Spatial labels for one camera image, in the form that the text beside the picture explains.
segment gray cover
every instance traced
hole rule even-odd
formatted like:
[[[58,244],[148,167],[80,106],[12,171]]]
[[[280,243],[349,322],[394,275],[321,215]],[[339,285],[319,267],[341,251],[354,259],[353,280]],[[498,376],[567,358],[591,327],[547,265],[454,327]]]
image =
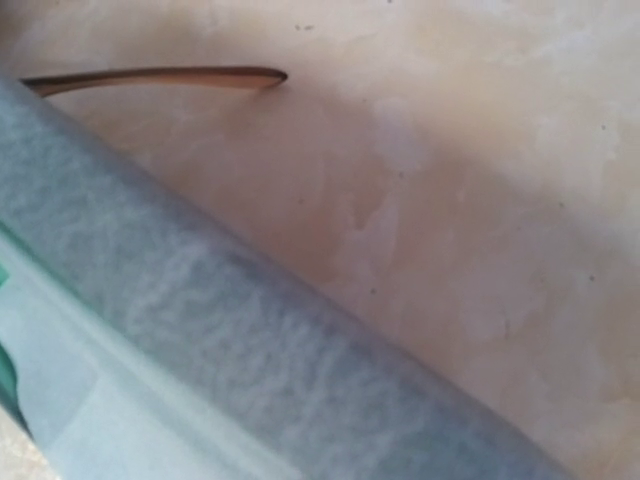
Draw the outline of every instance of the gray cover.
[[[0,152],[0,221],[124,339],[308,478],[569,478],[2,78]]]

